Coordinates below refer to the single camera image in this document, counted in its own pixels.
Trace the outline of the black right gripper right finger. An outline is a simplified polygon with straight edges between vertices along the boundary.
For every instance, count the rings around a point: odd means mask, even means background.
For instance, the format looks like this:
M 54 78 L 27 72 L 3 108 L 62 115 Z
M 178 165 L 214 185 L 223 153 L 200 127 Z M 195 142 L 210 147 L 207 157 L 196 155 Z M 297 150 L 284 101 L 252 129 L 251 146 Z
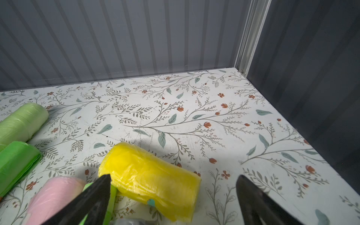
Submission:
M 246 225 L 302 224 L 244 175 L 237 179 L 236 192 Z

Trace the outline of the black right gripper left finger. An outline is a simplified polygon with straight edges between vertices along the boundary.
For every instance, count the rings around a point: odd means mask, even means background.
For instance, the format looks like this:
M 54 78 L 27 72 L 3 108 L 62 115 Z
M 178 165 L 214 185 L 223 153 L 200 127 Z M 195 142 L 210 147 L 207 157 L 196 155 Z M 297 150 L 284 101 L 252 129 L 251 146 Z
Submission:
M 102 175 L 84 192 L 49 218 L 44 225 L 102 225 L 111 194 L 111 176 Z

